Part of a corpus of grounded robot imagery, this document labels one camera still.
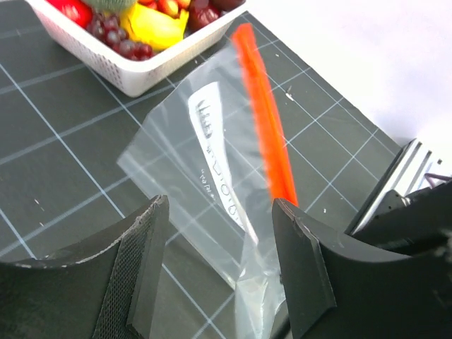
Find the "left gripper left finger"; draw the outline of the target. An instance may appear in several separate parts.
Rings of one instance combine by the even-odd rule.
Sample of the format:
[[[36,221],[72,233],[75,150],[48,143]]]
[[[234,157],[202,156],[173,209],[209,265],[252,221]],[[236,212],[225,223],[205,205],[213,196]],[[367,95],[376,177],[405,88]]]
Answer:
[[[165,195],[41,259],[1,264],[2,338],[149,338],[169,223]]]

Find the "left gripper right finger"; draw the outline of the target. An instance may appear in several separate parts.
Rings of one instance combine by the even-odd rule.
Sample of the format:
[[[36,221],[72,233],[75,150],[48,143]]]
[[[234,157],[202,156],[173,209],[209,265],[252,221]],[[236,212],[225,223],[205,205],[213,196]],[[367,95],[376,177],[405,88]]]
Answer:
[[[451,264],[343,234],[284,199],[273,227],[294,338],[450,338]]]

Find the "clear zip bag red zipper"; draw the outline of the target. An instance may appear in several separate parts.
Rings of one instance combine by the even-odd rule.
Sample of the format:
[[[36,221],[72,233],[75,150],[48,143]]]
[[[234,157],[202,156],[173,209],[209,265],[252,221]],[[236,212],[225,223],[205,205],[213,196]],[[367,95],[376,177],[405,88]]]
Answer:
[[[144,119],[118,165],[234,290],[239,338],[269,338],[285,301],[271,217],[297,201],[278,109],[250,23]]]

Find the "black grid cutting mat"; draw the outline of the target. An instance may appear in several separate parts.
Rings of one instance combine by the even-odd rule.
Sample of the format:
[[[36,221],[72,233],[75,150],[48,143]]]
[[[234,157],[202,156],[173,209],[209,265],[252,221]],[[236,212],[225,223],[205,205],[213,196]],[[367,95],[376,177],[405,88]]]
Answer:
[[[295,171],[299,203],[346,227],[399,147],[250,13]],[[136,99],[54,42],[24,1],[1,3],[1,257],[44,256],[145,201],[116,159],[136,120],[204,52]]]

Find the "purple grape bunch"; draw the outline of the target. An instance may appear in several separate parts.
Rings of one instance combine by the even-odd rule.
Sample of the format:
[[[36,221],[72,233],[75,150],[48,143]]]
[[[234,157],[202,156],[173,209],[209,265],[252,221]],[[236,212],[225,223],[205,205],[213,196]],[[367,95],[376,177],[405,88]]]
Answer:
[[[86,30],[117,54],[132,61],[145,61],[154,57],[149,44],[135,42],[120,27],[119,18],[114,14],[96,12]]]

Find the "yellow banana bunch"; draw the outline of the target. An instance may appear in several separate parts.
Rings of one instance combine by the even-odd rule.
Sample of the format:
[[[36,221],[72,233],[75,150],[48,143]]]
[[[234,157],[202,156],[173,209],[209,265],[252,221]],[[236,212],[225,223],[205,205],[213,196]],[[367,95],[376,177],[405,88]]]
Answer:
[[[149,44],[155,51],[168,49],[184,39],[189,12],[181,10],[179,18],[135,3],[119,14],[120,25],[135,42]]]

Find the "red pepper left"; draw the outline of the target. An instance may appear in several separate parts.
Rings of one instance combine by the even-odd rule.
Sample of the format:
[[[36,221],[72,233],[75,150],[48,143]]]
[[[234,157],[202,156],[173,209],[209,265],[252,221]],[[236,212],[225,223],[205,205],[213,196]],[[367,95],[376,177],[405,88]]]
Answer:
[[[86,29],[93,19],[91,7],[80,0],[48,0],[48,2],[83,29]]]

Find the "green netted melon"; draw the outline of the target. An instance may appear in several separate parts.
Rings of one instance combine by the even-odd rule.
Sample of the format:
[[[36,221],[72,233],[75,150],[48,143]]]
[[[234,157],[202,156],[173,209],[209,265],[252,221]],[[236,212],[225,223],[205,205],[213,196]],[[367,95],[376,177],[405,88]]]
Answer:
[[[101,11],[120,12],[135,4],[135,0],[85,0],[84,3]]]

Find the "small strawberries pile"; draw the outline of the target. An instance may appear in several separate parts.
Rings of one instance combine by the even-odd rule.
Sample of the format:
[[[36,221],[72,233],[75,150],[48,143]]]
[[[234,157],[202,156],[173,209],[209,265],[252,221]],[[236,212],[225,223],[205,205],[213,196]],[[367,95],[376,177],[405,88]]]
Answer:
[[[139,4],[172,18],[179,18],[182,10],[187,10],[190,7],[191,0],[140,0]]]

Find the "dark red apple right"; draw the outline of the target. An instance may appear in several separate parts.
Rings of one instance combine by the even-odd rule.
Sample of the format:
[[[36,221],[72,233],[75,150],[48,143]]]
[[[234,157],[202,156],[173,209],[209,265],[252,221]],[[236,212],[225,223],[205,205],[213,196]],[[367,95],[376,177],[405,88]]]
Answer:
[[[196,32],[244,4],[245,0],[193,0],[189,6],[188,28]]]

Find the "right aluminium frame post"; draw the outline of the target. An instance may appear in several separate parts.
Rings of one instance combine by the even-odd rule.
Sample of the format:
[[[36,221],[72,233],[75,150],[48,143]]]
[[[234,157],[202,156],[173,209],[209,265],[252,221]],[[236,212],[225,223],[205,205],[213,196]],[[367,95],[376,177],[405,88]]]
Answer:
[[[426,143],[414,139],[400,149],[346,232],[359,232],[380,215],[409,205],[409,196],[416,191],[441,183],[438,179],[427,179],[427,173],[449,177],[451,163]]]

